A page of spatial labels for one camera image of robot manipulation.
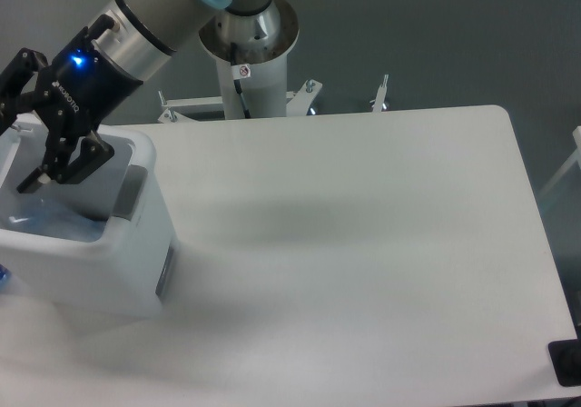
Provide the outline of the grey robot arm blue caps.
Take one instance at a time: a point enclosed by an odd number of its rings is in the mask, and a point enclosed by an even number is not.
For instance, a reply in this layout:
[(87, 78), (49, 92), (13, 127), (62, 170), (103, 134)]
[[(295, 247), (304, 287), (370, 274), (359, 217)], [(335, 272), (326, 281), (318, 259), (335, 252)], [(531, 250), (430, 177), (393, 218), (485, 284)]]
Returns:
[(235, 0), (112, 0), (52, 59), (23, 47), (1, 73), (1, 130), (35, 114), (47, 130), (42, 162), (16, 187), (79, 184), (114, 149), (101, 122), (193, 34)]

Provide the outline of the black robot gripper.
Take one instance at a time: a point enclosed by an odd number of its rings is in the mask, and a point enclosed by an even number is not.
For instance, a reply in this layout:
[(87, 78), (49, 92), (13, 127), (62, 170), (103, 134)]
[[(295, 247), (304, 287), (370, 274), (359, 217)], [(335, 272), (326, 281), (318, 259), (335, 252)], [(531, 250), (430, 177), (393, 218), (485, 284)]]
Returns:
[[(1, 134), (17, 116), (36, 111), (49, 130), (42, 162), (16, 187), (33, 194), (42, 185), (80, 184), (114, 156), (95, 131), (143, 82), (97, 50), (94, 40), (111, 29), (84, 27), (48, 65), (44, 54), (21, 48), (1, 73)], [(35, 88), (25, 86), (38, 74)]]

